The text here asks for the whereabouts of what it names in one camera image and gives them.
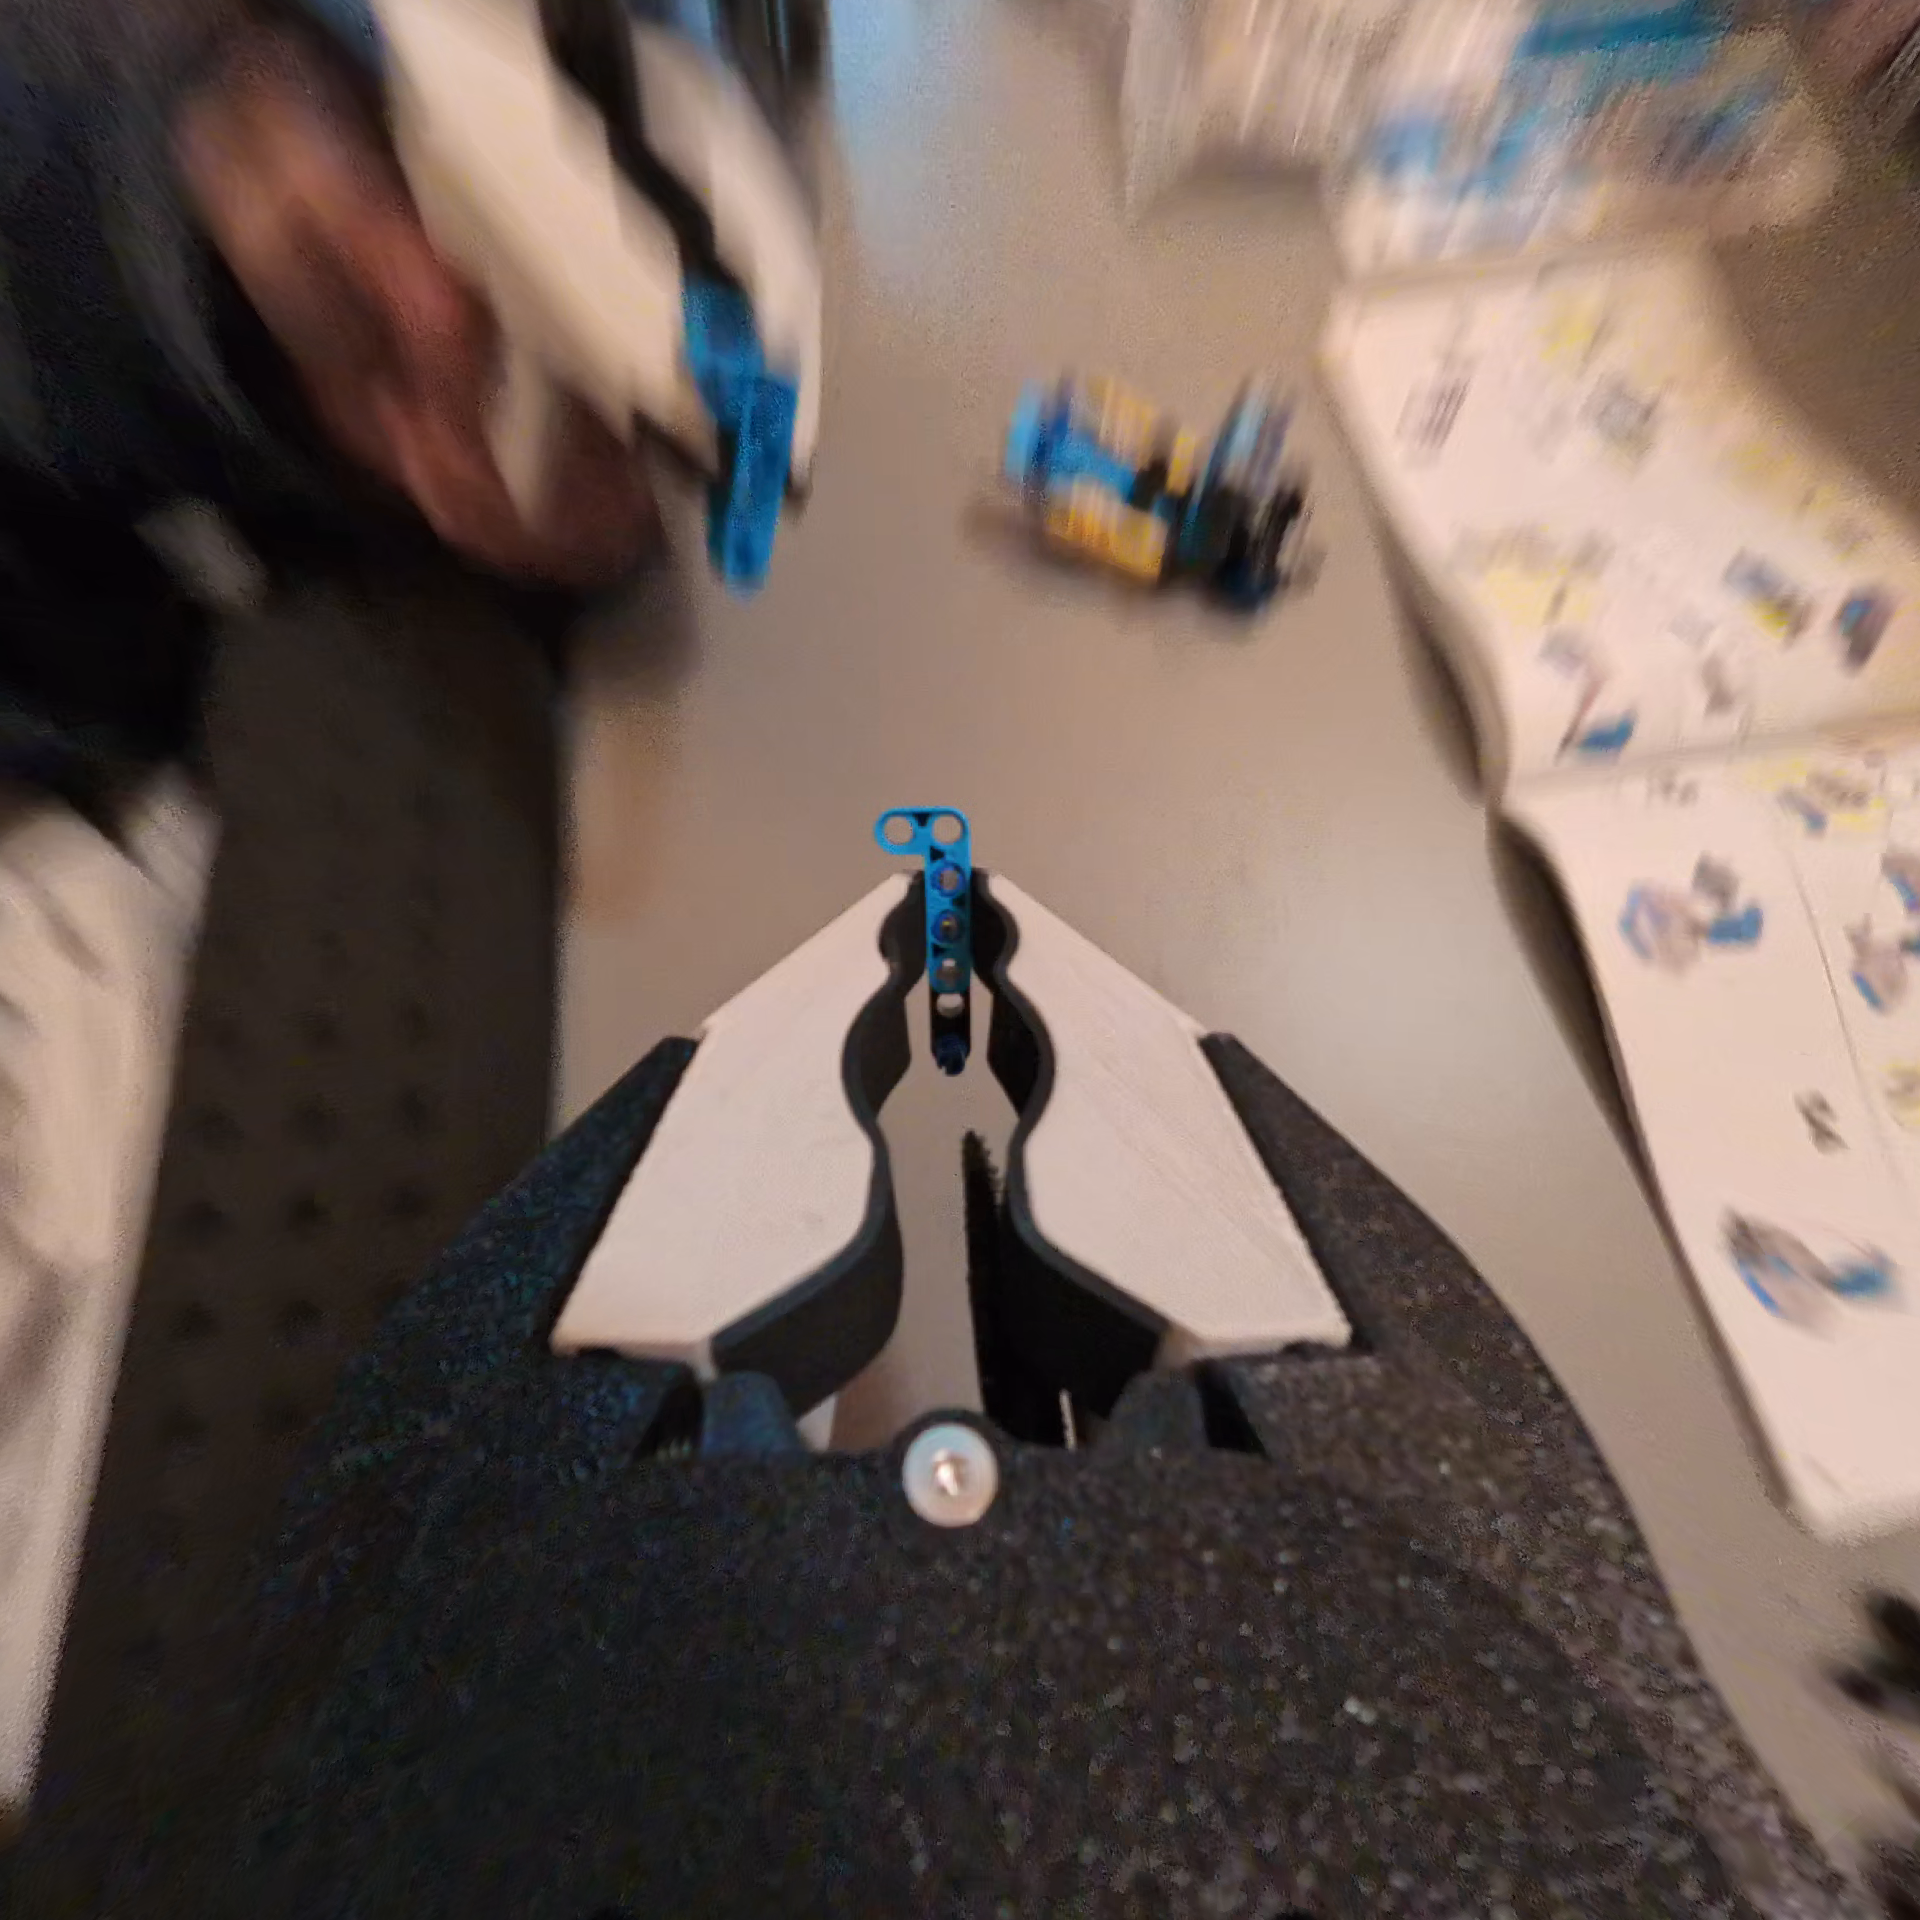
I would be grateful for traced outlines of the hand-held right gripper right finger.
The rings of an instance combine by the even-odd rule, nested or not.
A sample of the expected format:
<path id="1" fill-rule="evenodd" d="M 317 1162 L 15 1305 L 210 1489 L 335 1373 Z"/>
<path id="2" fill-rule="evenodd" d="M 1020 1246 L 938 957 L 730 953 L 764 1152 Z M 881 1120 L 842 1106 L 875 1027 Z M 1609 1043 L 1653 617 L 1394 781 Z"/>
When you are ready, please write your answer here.
<path id="1" fill-rule="evenodd" d="M 1215 1037 L 1009 878 L 974 880 L 1001 1155 L 963 1151 L 988 1425 L 1069 1450 L 1150 1377 L 1348 1359 L 1354 1320 Z"/>

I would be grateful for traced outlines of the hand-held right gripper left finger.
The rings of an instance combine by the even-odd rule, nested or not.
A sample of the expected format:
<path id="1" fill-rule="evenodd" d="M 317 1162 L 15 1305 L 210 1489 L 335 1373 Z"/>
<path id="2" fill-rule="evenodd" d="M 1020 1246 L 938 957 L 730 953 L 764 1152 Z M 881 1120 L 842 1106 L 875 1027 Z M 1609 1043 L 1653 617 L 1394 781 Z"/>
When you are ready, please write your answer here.
<path id="1" fill-rule="evenodd" d="M 881 1357 L 906 1272 L 881 1117 L 918 981 L 921 888 L 892 877 L 707 1018 L 554 1354 L 766 1377 L 803 1419 Z"/>

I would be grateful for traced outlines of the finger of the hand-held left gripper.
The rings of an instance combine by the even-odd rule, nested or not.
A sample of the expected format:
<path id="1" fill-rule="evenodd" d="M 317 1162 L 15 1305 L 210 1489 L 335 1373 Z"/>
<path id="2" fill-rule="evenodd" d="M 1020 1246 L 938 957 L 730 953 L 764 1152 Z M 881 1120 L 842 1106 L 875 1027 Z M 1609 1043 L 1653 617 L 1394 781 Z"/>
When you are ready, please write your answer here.
<path id="1" fill-rule="evenodd" d="M 651 152 L 710 227 L 717 267 L 797 392 L 791 496 L 811 489 L 826 402 L 826 255 L 811 152 L 826 2 L 630 6 Z"/>
<path id="2" fill-rule="evenodd" d="M 396 157 L 434 249 L 487 303 L 502 474 L 551 474 L 566 402 L 713 469 L 678 246 L 559 73 L 538 6 L 374 2 Z"/>

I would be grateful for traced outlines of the blue L-shaped brick beam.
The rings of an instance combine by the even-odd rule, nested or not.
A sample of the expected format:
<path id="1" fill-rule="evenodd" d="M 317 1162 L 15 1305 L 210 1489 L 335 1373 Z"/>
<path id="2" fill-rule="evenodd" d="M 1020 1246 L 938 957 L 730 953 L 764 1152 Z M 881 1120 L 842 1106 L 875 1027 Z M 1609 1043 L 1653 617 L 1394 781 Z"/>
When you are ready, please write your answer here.
<path id="1" fill-rule="evenodd" d="M 958 807 L 889 807 L 874 825 L 892 858 L 921 865 L 929 1051 L 958 1077 L 971 1057 L 974 859 L 971 823 Z"/>

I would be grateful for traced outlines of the person's left forearm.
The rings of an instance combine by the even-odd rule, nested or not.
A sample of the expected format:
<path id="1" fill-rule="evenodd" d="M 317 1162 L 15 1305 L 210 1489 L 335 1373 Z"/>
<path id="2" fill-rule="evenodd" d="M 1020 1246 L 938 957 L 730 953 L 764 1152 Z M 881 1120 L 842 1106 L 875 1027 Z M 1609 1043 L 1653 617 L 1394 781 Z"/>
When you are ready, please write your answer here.
<path id="1" fill-rule="evenodd" d="M 4 6 L 2 763 L 103 821 L 191 751 L 212 614 L 149 539 L 335 522 L 292 370 L 175 169 L 249 31 L 374 83 L 370 6 Z"/>

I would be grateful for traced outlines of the grey desk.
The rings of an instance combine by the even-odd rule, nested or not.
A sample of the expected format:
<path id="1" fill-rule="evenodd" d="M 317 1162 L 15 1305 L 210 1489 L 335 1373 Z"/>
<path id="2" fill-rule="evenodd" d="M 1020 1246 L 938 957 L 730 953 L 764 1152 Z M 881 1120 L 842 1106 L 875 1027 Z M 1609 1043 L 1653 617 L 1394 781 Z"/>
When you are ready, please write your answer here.
<path id="1" fill-rule="evenodd" d="M 1237 1037 L 1474 1262 L 1821 1848 L 1907 1837 L 1825 1672 L 1861 1592 L 1915 1585 L 1915 1536 L 1815 1544 L 1762 1482 L 1567 929 L 1490 840 L 1321 407 L 1314 197 L 1219 184 L 1131 217 L 1097 49 L 1044 6 L 833 6 L 826 51 L 817 488 L 764 592 L 678 533 L 583 642 L 554 1122 L 894 873 L 881 809 L 961 805 L 985 867 Z M 1286 384 L 1308 591 L 1234 619 L 1004 537 L 1005 418 L 1065 370 L 1188 423 Z"/>

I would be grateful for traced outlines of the person's left hand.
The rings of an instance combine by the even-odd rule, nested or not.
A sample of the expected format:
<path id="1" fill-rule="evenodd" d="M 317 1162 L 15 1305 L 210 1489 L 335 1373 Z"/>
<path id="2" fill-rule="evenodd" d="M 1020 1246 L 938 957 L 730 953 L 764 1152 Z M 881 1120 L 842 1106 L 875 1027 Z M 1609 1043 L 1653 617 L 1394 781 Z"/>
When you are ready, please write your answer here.
<path id="1" fill-rule="evenodd" d="M 533 510 L 490 443 L 505 353 L 482 295 L 426 235 L 372 83 L 259 8 L 219 38 L 173 122 L 199 227 L 349 469 L 455 557 L 505 579 L 611 589 L 660 520 L 641 455 L 559 402 Z"/>

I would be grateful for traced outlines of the black perforated panel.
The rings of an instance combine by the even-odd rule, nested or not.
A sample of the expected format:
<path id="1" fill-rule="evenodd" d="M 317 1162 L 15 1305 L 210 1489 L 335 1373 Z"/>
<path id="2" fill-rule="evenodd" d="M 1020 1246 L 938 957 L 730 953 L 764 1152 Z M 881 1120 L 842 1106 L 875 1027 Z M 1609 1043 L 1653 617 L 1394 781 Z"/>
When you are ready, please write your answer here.
<path id="1" fill-rule="evenodd" d="M 219 641 L 219 840 L 36 1815 L 173 1741 L 349 1357 L 545 1138 L 556 690 L 455 585 L 309 584 Z"/>

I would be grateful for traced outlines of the blue yellow toy vehicle assembly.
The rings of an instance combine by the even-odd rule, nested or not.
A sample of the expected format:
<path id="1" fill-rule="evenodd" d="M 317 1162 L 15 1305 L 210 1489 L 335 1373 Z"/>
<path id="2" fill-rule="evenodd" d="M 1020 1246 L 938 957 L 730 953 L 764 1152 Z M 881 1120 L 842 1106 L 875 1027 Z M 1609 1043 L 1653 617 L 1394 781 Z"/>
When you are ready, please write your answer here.
<path id="1" fill-rule="evenodd" d="M 1254 614 L 1310 567 L 1292 417 L 1289 399 L 1257 381 L 1209 434 L 1109 378 L 1036 381 L 1005 426 L 1001 481 L 1059 559 Z"/>

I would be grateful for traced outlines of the white shirt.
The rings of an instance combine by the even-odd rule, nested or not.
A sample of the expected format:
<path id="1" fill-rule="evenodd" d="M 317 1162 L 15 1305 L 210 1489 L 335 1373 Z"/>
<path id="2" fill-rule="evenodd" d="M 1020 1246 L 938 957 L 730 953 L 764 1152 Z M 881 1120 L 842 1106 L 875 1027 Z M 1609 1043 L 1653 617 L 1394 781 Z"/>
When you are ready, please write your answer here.
<path id="1" fill-rule="evenodd" d="M 157 775 L 2 859 L 2 1806 L 33 1800 L 171 1105 L 218 823 Z"/>

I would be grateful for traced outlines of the sticker sheet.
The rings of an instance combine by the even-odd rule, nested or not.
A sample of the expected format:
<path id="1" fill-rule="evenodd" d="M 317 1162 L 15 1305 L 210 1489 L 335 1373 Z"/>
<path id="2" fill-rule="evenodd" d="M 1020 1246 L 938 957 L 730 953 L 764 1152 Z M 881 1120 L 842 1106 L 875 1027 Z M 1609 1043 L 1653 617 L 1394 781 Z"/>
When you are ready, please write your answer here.
<path id="1" fill-rule="evenodd" d="M 1129 6 L 1121 152 L 1134 206 L 1191 176 L 1311 186 L 1354 279 L 1790 227 L 1839 182 L 1787 38 L 1745 6 Z"/>

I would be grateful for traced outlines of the open instruction booklet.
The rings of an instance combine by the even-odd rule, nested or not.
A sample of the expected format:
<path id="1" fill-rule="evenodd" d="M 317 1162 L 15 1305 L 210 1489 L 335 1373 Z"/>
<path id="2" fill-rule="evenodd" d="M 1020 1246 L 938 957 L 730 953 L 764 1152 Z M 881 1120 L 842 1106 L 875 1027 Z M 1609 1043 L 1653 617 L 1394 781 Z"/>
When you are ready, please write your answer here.
<path id="1" fill-rule="evenodd" d="M 1915 529 L 1689 251 L 1361 281 L 1324 370 L 1783 1499 L 1915 1527 Z"/>

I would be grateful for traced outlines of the pile of small brick pieces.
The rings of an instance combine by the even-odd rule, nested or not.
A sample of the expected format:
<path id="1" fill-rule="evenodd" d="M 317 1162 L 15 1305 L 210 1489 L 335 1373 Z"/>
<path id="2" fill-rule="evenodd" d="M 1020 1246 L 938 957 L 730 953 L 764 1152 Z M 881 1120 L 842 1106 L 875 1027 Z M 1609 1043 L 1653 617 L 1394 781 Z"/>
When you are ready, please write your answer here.
<path id="1" fill-rule="evenodd" d="M 1862 1598 L 1868 1653 L 1828 1672 L 1834 1689 L 1868 1717 L 1917 1734 L 1917 1606 L 1900 1592 Z"/>

